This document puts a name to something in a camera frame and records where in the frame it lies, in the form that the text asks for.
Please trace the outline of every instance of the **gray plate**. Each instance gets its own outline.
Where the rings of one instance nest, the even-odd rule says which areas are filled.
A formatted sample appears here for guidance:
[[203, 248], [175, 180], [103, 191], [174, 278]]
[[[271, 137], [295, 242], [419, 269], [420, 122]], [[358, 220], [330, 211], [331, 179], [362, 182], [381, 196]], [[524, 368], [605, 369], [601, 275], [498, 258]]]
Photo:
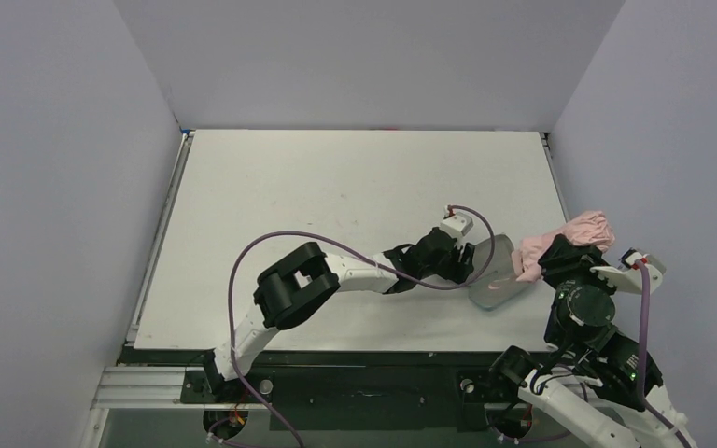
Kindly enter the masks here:
[[[469, 299], [484, 310], [493, 310], [502, 303], [520, 294], [532, 285], [516, 282], [511, 254], [515, 250], [507, 235], [496, 235], [496, 253], [483, 275], [469, 287]], [[490, 254], [490, 239], [482, 241], [474, 249], [474, 268], [485, 264]]]

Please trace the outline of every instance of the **cable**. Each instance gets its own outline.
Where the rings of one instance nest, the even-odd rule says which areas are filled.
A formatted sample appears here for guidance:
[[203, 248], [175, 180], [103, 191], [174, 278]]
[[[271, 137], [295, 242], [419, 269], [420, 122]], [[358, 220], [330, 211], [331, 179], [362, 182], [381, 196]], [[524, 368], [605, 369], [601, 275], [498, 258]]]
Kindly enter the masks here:
[[[558, 378], [568, 377], [568, 376], [573, 376], [573, 375], [572, 375], [572, 374], [571, 374], [571, 375], [561, 375], [561, 376], [559, 376]], [[556, 377], [549, 378], [548, 380], [545, 380], [545, 382], [547, 383], [548, 381], [550, 381], [550, 380], [552, 380], [552, 379], [554, 379], [554, 378], [556, 378]], [[579, 385], [581, 386], [581, 389], [582, 389], [583, 400], [584, 400], [584, 401], [588, 401], [588, 400], [589, 400], [589, 396], [587, 395], [587, 392], [586, 392], [586, 385], [584, 385], [584, 383], [579, 383]], [[533, 421], [533, 420], [534, 420], [534, 410], [532, 410], [531, 412], [532, 412], [532, 421]], [[548, 442], [548, 441], [558, 441], [558, 440], [564, 439], [564, 438], [566, 438], [566, 437], [568, 437], [568, 436], [570, 435], [570, 431], [567, 431], [567, 430], [566, 430], [566, 431], [564, 431], [564, 432], [560, 432], [560, 433], [558, 433], [558, 434], [554, 434], [553, 436], [536, 437], [536, 438], [534, 438], [534, 439], [515, 439], [515, 438], [512, 438], [512, 437], [505, 436], [504, 434], [502, 434], [502, 433], [501, 433], [498, 429], [496, 429], [495, 427], [493, 427], [493, 429], [494, 429], [494, 431], [496, 432], [496, 434], [499, 436], [499, 438], [500, 438], [502, 441], [513, 441], [513, 442], [515, 442], [515, 443], [517, 443], [517, 444], [544, 443], [544, 442]]]
[[[485, 217], [483, 217], [476, 210], [473, 210], [473, 209], [463, 206], [463, 205], [449, 205], [447, 207], [447, 209], [450, 212], [453, 210], [463, 210], [463, 211], [471, 213], [472, 215], [475, 215], [483, 222], [483, 224], [485, 224], [485, 226], [487, 227], [487, 231], [490, 234], [490, 254], [488, 255], [487, 260], [485, 261], [485, 264], [483, 265], [482, 269], [477, 271], [477, 273], [475, 275], [473, 275], [471, 277], [471, 279], [467, 279], [464, 283], [461, 283], [459, 285], [441, 286], [441, 285], [433, 285], [433, 284], [430, 284], [427, 282], [423, 282], [417, 278], [412, 277], [411, 275], [408, 275], [407, 273], [402, 273], [400, 271], [397, 271], [394, 268], [391, 268], [391, 267], [388, 267], [388, 266], [385, 266], [382, 264], [377, 264], [377, 262], [375, 260], [364, 257], [358, 251], [348, 247], [347, 245], [343, 245], [342, 243], [339, 243], [338, 241], [332, 240], [331, 238], [328, 238], [328, 237], [325, 237], [322, 235], [318, 235], [316, 233], [310, 233], [308, 231], [273, 231], [271, 233], [266, 233], [266, 234], [262, 235], [261, 237], [255, 239], [251, 243], [249, 243], [246, 246], [246, 248], [243, 249], [243, 251], [237, 256], [237, 259], [235, 260], [235, 263], [232, 266], [232, 272], [230, 273], [230, 283], [227, 288], [227, 311], [229, 312], [230, 346], [232, 347], [232, 349], [230, 350], [230, 361], [232, 362], [232, 367], [235, 370], [235, 374], [237, 375], [238, 380], [240, 380], [240, 382], [243, 383], [243, 386], [246, 387], [248, 392], [252, 396], [254, 396], [254, 398], [257, 399], [257, 401], [259, 401], [263, 406], [265, 406], [268, 409], [268, 411], [270, 411], [274, 415], [274, 417], [276, 417], [279, 420], [279, 422], [281, 422], [282, 425], [284, 425], [289, 430], [289, 432], [292, 434], [292, 437], [295, 438], [295, 441], [298, 443], [299, 447], [301, 447], [301, 448], [304, 447], [303, 439], [301, 438], [301, 434], [298, 433], [298, 431], [295, 429], [295, 427], [293, 427], [293, 425], [284, 417], [284, 415], [282, 415], [279, 411], [274, 409], [273, 405], [271, 405], [271, 403], [269, 403], [262, 396], [262, 394], [260, 392], [258, 392], [257, 389], [255, 389], [254, 386], [252, 386], [248, 382], [246, 377], [240, 371], [240, 368], [238, 367], [238, 364], [237, 364], [237, 357], [235, 355], [235, 349], [234, 349], [235, 325], [234, 325], [234, 307], [233, 307], [232, 296], [233, 296], [233, 292], [234, 292], [234, 281], [235, 281], [235, 277], [237, 275], [237, 269], [240, 266], [241, 261], [243, 261], [243, 258], [246, 257], [246, 254], [248, 253], [249, 250], [251, 250], [254, 246], [258, 245], [259, 243], [261, 243], [267, 239], [275, 238], [277, 236], [302, 236], [304, 238], [311, 238], [313, 240], [322, 241], [323, 243], [328, 243], [330, 245], [339, 247], [340, 249], [342, 249], [343, 251], [347, 252], [348, 254], [352, 255], [353, 257], [355, 257], [356, 259], [358, 259], [360, 261], [363, 261], [371, 266], [377, 266], [378, 269], [382, 269], [388, 273], [393, 273], [393, 274], [397, 275], [398, 277], [412, 281], [422, 287], [428, 287], [430, 289], [436, 289], [439, 291], [451, 291], [451, 290], [455, 290], [455, 289], [460, 289], [462, 287], [467, 287], [467, 286], [471, 285], [472, 283], [474, 283], [475, 281], [477, 281], [477, 279], [479, 279], [479, 277], [483, 274], [485, 269], [487, 269], [488, 265], [490, 265], [490, 261], [493, 259], [493, 255], [496, 252], [496, 236], [494, 235], [493, 228], [491, 228], [490, 223], [487, 221], [487, 219], [485, 219]], [[228, 420], [229, 420], [229, 418], [223, 418], [223, 419], [217, 421], [216, 423], [214, 423], [207, 431], [208, 432], [208, 435], [207, 435], [208, 440], [210, 440], [210, 438], [212, 437], [212, 434], [214, 434], [214, 431], [220, 425], [223, 425], [224, 423], [226, 423]], [[246, 445], [243, 443], [238, 443], [236, 441], [220, 440], [220, 442], [223, 442], [227, 446], [233, 446], [236, 448], [259, 448], [254, 445]]]
[[537, 380], [538, 380], [538, 378], [540, 378], [541, 374], [549, 373], [551, 371], [551, 369], [556, 367], [556, 365], [559, 363], [560, 360], [562, 360], [562, 357], [568, 351], [569, 347], [570, 347], [570, 334], [568, 333], [565, 337], [565, 341], [563, 342], [563, 345], [561, 347], [559, 347], [558, 350], [553, 352], [553, 354], [548, 357], [548, 360], [545, 361], [545, 363], [542, 365], [542, 367], [537, 369], [537, 371], [532, 376], [532, 381], [529, 383], [529, 391], [531, 391], [532, 394], [540, 395], [542, 393], [542, 392], [538, 393], [534, 390], [535, 383], [537, 383]]
[[240, 406], [246, 400], [246, 397], [248, 397], [248, 391], [244, 390], [243, 395], [241, 396], [240, 400], [235, 403], [235, 407], [232, 409], [232, 414], [234, 415], [235, 420], [237, 420], [237, 422], [239, 424], [241, 424], [242, 426], [244, 426], [246, 424], [246, 421], [237, 412], [237, 407]]
[[[669, 421], [663, 414], [661, 414], [653, 405], [647, 401], [647, 397], [644, 394], [645, 386], [645, 375], [647, 374], [647, 330], [650, 325], [650, 270], [647, 268], [647, 264], [643, 263], [640, 259], [636, 260], [636, 266], [641, 272], [641, 310], [639, 315], [639, 362], [636, 366], [637, 379], [636, 379], [636, 393], [639, 399], [644, 403], [644, 408], [655, 415], [661, 423], [664, 424], [669, 430], [674, 429], [674, 425]], [[691, 448], [691, 443], [677, 430], [675, 431], [675, 437], [681, 442], [685, 448]]]
[[558, 380], [559, 378], [567, 378], [567, 377], [569, 377], [569, 376], [573, 376], [573, 374], [572, 374], [572, 373], [567, 373], [567, 374], [564, 374], [564, 375], [552, 376], [551, 378], [549, 378], [549, 379], [543, 381], [542, 383], [540, 383], [540, 384], [537, 385], [537, 394], [536, 394], [536, 395], [542, 395], [542, 392], [545, 390], [545, 385], [547, 385], [550, 381]]

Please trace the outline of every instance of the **black metal base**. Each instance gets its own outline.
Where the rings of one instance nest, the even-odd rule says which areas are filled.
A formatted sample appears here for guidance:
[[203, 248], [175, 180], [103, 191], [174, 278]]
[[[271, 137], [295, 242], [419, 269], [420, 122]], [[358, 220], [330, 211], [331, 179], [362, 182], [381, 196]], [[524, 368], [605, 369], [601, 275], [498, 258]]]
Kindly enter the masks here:
[[[488, 371], [499, 352], [262, 352], [248, 381], [273, 382], [266, 396], [301, 430], [485, 429], [485, 404], [510, 397], [490, 386]], [[544, 354], [534, 354], [542, 358]], [[202, 365], [204, 352], [145, 351], [126, 347], [119, 361], [164, 366]], [[460, 383], [471, 380], [470, 393]], [[243, 385], [226, 383], [216, 397], [203, 371], [190, 371], [183, 403], [237, 402]], [[247, 397], [246, 402], [256, 402]], [[285, 430], [275, 419], [270, 430]]]

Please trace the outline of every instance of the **white bracket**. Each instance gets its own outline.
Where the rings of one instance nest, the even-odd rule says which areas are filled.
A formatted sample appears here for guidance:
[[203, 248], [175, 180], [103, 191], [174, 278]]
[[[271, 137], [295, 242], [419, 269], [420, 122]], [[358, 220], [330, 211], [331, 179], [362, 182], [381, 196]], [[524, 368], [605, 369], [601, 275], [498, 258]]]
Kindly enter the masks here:
[[532, 371], [526, 385], [518, 389], [518, 398], [547, 413], [557, 423], [592, 448], [639, 448], [631, 431], [606, 414], [595, 409], [558, 381], [548, 382], [552, 375], [537, 378], [534, 389], [544, 385], [542, 394], [531, 392], [528, 384], [537, 371]]
[[667, 388], [664, 385], [653, 387], [650, 393], [647, 394], [647, 401], [664, 415], [668, 421], [672, 422], [673, 429], [665, 427], [649, 411], [639, 412], [626, 406], [610, 403], [612, 409], [617, 411], [623, 422], [625, 422], [626, 427], [631, 430], [639, 443], [641, 443], [642, 448], [683, 448], [683, 444], [675, 436], [675, 432], [678, 430], [686, 438], [689, 445], [696, 448], [696, 441], [692, 439], [685, 428], [688, 418], [684, 413], [679, 413], [672, 406]]
[[[260, 307], [252, 306], [235, 328], [235, 358], [242, 374], [248, 373], [257, 355], [279, 333], [277, 328], [265, 328], [262, 323], [264, 318]], [[237, 378], [237, 372], [232, 365], [230, 341], [216, 347], [213, 353], [218, 372], [224, 377], [224, 380], [230, 381]]]
[[372, 266], [359, 259], [345, 255], [326, 254], [326, 264], [332, 273], [339, 277], [339, 290], [348, 291], [371, 291], [383, 294], [397, 283], [397, 275], [388, 273], [378, 265], [391, 266], [391, 261], [383, 254], [372, 256], [377, 263]]
[[457, 240], [455, 246], [463, 246], [463, 237], [466, 236], [471, 228], [474, 227], [474, 221], [470, 216], [463, 213], [453, 213], [447, 215], [438, 225], [440, 231]]
[[[650, 292], [655, 291], [664, 281], [664, 272], [666, 269], [655, 257], [645, 254], [642, 255], [638, 251], [629, 254], [623, 262], [628, 266], [634, 266], [638, 260], [644, 259], [647, 270], [650, 272]], [[628, 292], [631, 294], [641, 294], [641, 273], [639, 269], [620, 269], [612, 266], [597, 266], [589, 268], [601, 280], [606, 280], [612, 286], [617, 287], [618, 292]]]

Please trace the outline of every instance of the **metal frame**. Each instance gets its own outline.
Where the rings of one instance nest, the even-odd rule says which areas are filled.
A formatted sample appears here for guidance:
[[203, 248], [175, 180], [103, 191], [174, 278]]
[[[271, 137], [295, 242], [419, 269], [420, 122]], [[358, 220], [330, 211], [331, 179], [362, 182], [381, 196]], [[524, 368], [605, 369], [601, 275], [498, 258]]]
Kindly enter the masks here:
[[[92, 401], [93, 410], [108, 409], [233, 409], [235, 403], [187, 404], [180, 402], [185, 367], [108, 367]], [[238, 409], [264, 409], [262, 405], [241, 403]]]
[[568, 206], [565, 203], [565, 197], [562, 195], [562, 188], [559, 187], [559, 181], [556, 180], [554, 155], [551, 153], [551, 147], [548, 145], [548, 135], [548, 133], [540, 133], [540, 141], [542, 142], [542, 149], [545, 151], [545, 159], [548, 161], [548, 170], [551, 171], [551, 178], [554, 180], [556, 197], [559, 198], [559, 205], [562, 206], [562, 215], [565, 216], [565, 221], [567, 222], [570, 221], [570, 213], [568, 213]]
[[81, 448], [99, 448], [100, 440], [105, 432], [108, 409], [92, 409], [89, 411], [84, 433], [81, 437]]
[[180, 141], [180, 149], [177, 152], [177, 160], [175, 162], [175, 169], [172, 171], [172, 177], [169, 180], [169, 190], [166, 193], [166, 201], [163, 203], [163, 209], [161, 210], [161, 218], [158, 220], [158, 228], [155, 230], [155, 237], [152, 240], [152, 247], [149, 251], [149, 260], [147, 268], [144, 272], [144, 278], [141, 282], [141, 289], [139, 290], [138, 298], [134, 308], [134, 316], [131, 320], [131, 326], [128, 328], [128, 334], [125, 336], [125, 343], [127, 345], [133, 345], [138, 334], [138, 326], [141, 322], [141, 314], [144, 313], [144, 304], [147, 301], [147, 295], [149, 294], [149, 288], [152, 285], [152, 276], [155, 274], [155, 266], [158, 263], [158, 258], [161, 255], [161, 249], [163, 247], [163, 239], [166, 236], [166, 229], [169, 226], [169, 220], [172, 217], [172, 210], [175, 208], [175, 200], [177, 198], [177, 192], [180, 189], [180, 182], [182, 181], [183, 172], [185, 171], [185, 165], [188, 161], [190, 154], [190, 147], [193, 144], [193, 137], [195, 131], [189, 131], [184, 133], [182, 140]]

